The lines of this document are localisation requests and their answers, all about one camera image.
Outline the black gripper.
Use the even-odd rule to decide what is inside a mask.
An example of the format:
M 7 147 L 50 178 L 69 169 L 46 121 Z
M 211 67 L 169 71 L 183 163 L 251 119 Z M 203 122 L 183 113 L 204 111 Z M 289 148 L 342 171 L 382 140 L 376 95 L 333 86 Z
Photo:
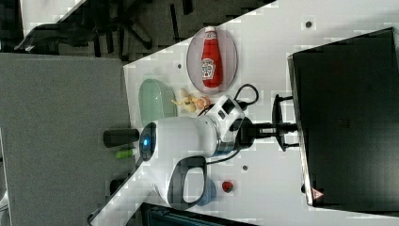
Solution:
M 296 123 L 280 122 L 280 123 L 267 123 L 266 127 L 276 128 L 280 130 L 297 130 Z M 265 137 L 275 137 L 283 139 L 287 131 L 266 131 L 263 132 L 263 125 L 261 123 L 253 123 L 249 118 L 244 118 L 241 127 L 238 131 L 238 147 L 240 149 L 249 148 L 255 139 Z

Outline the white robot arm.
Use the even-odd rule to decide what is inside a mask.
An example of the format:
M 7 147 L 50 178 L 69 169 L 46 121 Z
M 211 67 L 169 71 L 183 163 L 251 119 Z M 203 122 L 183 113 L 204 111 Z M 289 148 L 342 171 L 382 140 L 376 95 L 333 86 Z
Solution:
M 125 226 L 152 192 L 177 210 L 196 205 L 197 201 L 184 199 L 186 174 L 200 169 L 206 180 L 210 157 L 237 153 L 258 138 L 275 137 L 280 147 L 287 149 L 284 136 L 296 131 L 297 125 L 282 120 L 282 101 L 276 98 L 271 122 L 252 122 L 244 112 L 247 102 L 224 95 L 199 117 L 172 117 L 147 124 L 138 145 L 142 163 L 89 221 L 90 226 Z

